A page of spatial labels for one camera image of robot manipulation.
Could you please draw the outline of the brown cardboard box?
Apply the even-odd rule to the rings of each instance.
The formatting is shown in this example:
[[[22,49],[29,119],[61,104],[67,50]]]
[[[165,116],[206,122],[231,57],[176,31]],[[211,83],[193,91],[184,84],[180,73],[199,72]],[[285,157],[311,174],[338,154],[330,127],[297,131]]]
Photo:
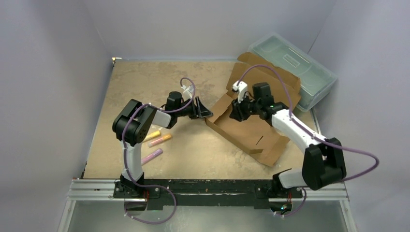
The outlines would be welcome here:
[[[273,166],[290,139],[277,133],[271,120],[280,110],[295,108],[301,81],[253,53],[237,59],[227,92],[211,108],[206,124],[259,163]]]

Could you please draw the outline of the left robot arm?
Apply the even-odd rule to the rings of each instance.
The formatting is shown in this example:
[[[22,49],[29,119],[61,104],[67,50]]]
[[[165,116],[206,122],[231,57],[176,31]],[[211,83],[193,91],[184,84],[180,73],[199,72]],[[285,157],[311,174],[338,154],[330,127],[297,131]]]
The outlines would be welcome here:
[[[158,109],[131,99],[113,122],[112,130],[122,143],[124,170],[120,176],[120,191],[137,198],[144,193],[144,171],[141,164],[142,142],[152,124],[172,128],[179,117],[190,119],[213,116],[199,97],[183,100],[180,92],[169,93],[164,109]]]

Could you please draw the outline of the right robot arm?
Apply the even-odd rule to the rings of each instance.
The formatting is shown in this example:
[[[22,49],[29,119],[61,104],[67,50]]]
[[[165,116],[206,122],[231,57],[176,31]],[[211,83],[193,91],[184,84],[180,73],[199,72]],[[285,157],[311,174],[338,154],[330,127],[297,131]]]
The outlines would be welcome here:
[[[232,90],[237,93],[237,98],[232,101],[230,118],[241,122],[251,115],[258,115],[271,127],[284,133],[304,153],[301,169],[289,169],[273,175],[271,191],[276,196],[282,197],[294,187],[318,190],[346,177],[340,141],[315,133],[296,118],[284,103],[275,102],[268,83],[254,84],[252,97],[243,81],[236,81]]]

